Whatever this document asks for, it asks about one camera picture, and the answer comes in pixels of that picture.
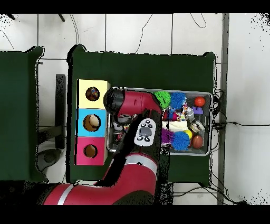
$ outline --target white stripe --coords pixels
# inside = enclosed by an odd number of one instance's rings
[[[151,171],[153,171],[153,173],[157,176],[157,168],[158,167],[153,160],[151,160],[143,155],[129,155],[126,157],[126,159],[127,160],[126,160],[125,165],[140,163],[143,166],[149,168]]]
[[[73,188],[73,184],[70,184],[69,187],[67,189],[65,189],[64,193],[61,195],[59,201],[58,201],[58,206],[62,206],[64,205],[65,199],[68,196],[68,194],[70,193],[70,191]]]

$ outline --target yellow toy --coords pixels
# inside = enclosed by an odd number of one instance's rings
[[[184,130],[184,132],[188,135],[189,139],[192,138],[192,132],[190,130]]]

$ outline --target blue spiky ball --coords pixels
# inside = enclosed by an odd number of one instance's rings
[[[171,145],[175,150],[188,150],[190,139],[185,132],[175,132]]]
[[[171,107],[175,109],[180,109],[186,102],[186,94],[183,92],[173,92],[171,93]]]

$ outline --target green table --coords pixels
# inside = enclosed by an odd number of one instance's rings
[[[0,180],[47,181],[35,166],[36,69],[43,51],[0,51]]]
[[[87,52],[75,45],[68,53],[67,181],[95,181],[103,178],[110,165],[74,165],[76,80],[106,80],[111,86],[204,91],[213,93],[215,55],[148,55]],[[208,186],[208,156],[170,156],[169,182],[198,182]]]

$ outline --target red robot arm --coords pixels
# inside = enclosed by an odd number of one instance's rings
[[[110,89],[104,96],[104,105],[115,116],[138,114],[124,134],[105,177],[96,186],[59,184],[44,204],[153,204],[161,146],[159,102],[150,93]],[[140,126],[144,121],[154,122],[149,123],[149,127],[156,128],[154,133],[148,134],[150,128]],[[135,143],[141,138],[145,140],[143,144]]]

